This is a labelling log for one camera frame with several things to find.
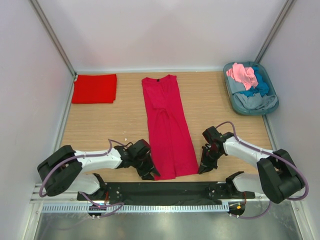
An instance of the gray basket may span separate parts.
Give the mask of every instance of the gray basket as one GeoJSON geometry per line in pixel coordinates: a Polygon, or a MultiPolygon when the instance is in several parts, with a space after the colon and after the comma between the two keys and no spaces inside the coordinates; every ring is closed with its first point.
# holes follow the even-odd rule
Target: gray basket
{"type": "MultiPolygon", "coordinates": [[[[240,108],[236,104],[236,102],[234,100],[234,96],[231,94],[230,85],[229,85],[228,77],[227,77],[227,71],[232,68],[233,64],[234,64],[234,62],[230,62],[227,65],[225,65],[224,68],[223,68],[224,80],[225,80],[226,88],[228,90],[228,94],[229,94],[229,98],[230,98],[233,110],[238,114],[250,115],[250,116],[265,115],[265,114],[270,114],[270,113],[274,112],[279,106],[279,99],[278,99],[278,101],[276,102],[276,104],[272,108],[269,108],[267,110],[247,110],[247,109],[240,108]]],[[[274,89],[274,86],[272,85],[271,80],[270,80],[270,78],[269,78],[269,76],[267,74],[267,71],[265,70],[265,68],[263,66],[261,66],[259,63],[255,63],[253,61],[238,62],[238,64],[243,64],[243,66],[245,68],[258,67],[259,68],[259,72],[258,73],[262,76],[263,81],[269,87],[269,93],[267,95],[268,96],[277,95],[276,91],[274,89]]]]}

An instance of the wooden surface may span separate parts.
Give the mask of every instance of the wooden surface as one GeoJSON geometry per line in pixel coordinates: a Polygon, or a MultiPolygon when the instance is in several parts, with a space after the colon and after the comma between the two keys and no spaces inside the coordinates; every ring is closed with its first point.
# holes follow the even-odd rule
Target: wooden surface
{"type": "MultiPolygon", "coordinates": [[[[241,116],[231,107],[222,72],[176,72],[184,114],[188,123],[198,162],[201,147],[206,143],[202,132],[224,121],[232,121],[243,140],[271,149],[261,116],[241,116]]],[[[108,139],[122,143],[139,139],[148,141],[148,127],[141,80],[161,78],[167,73],[117,74],[116,100],[113,104],[72,104],[62,145],[72,145],[80,151],[108,149],[108,139]]],[[[230,125],[219,128],[221,133],[232,132],[230,125]]],[[[245,171],[256,173],[255,168],[233,156],[222,156],[218,169],[202,175],[189,175],[170,180],[175,182],[224,181],[231,174],[245,171]]],[[[95,171],[106,182],[142,182],[132,167],[95,171]]]]}

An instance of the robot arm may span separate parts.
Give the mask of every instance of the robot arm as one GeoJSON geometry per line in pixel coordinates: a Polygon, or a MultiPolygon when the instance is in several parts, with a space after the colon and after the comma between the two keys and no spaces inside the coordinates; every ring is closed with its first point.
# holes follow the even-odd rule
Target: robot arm
{"type": "Polygon", "coordinates": [[[293,168],[274,157],[279,156],[295,166],[288,152],[283,149],[272,151],[259,148],[231,132],[221,134],[214,126],[206,129],[202,135],[208,144],[202,147],[199,174],[218,168],[218,159],[222,155],[231,155],[258,170],[258,174],[237,172],[227,178],[232,180],[233,187],[240,192],[265,194],[272,202],[279,204],[305,186],[293,168]]]}
{"type": "Polygon", "coordinates": [[[47,180],[44,187],[48,196],[56,196],[66,190],[84,192],[89,196],[104,192],[105,184],[98,174],[84,174],[98,169],[132,166],[143,180],[154,180],[151,173],[159,175],[150,155],[150,146],[141,139],[130,146],[115,146],[110,151],[78,151],[65,145],[37,167],[41,180],[44,181],[55,166],[72,157],[73,160],[62,164],[47,180]]]}

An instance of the red towel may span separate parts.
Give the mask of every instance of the red towel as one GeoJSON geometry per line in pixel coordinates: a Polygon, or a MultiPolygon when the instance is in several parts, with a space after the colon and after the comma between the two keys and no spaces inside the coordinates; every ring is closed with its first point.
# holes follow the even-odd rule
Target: red towel
{"type": "Polygon", "coordinates": [[[151,157],[161,176],[197,174],[198,163],[180,98],[177,76],[142,80],[151,157]]]}
{"type": "Polygon", "coordinates": [[[74,82],[73,104],[112,104],[116,100],[117,75],[79,75],[74,82]]]}

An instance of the white wall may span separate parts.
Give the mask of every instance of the white wall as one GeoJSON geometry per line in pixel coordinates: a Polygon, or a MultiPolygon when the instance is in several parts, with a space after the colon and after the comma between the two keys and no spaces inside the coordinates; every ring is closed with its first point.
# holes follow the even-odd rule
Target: white wall
{"type": "Polygon", "coordinates": [[[285,0],[39,0],[76,71],[254,60],[285,0]]]}
{"type": "Polygon", "coordinates": [[[72,76],[27,0],[0,1],[0,238],[21,239],[72,76]]]}
{"type": "Polygon", "coordinates": [[[310,184],[306,199],[320,228],[320,1],[298,0],[262,65],[279,97],[268,116],[278,146],[286,149],[310,184]]]}

